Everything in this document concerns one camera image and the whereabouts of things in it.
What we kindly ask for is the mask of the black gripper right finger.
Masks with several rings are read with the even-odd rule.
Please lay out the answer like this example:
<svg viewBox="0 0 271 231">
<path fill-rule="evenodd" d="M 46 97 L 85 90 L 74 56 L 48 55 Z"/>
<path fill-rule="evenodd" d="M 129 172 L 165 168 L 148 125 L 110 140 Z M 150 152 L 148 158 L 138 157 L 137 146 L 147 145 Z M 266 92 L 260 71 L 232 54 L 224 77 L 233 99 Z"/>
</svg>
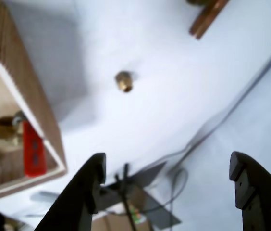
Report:
<svg viewBox="0 0 271 231">
<path fill-rule="evenodd" d="M 271 231 L 271 174 L 245 153 L 232 152 L 229 179 L 235 182 L 235 206 L 243 230 Z"/>
</svg>

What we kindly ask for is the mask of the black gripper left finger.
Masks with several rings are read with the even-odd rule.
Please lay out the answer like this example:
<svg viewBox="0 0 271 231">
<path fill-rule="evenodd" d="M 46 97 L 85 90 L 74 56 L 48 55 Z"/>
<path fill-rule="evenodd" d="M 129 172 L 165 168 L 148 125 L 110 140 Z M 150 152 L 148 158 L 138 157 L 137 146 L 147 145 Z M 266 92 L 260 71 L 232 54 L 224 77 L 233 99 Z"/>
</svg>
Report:
<svg viewBox="0 0 271 231">
<path fill-rule="evenodd" d="M 105 179 L 106 154 L 96 153 L 78 170 L 36 230 L 90 231 Z"/>
</svg>

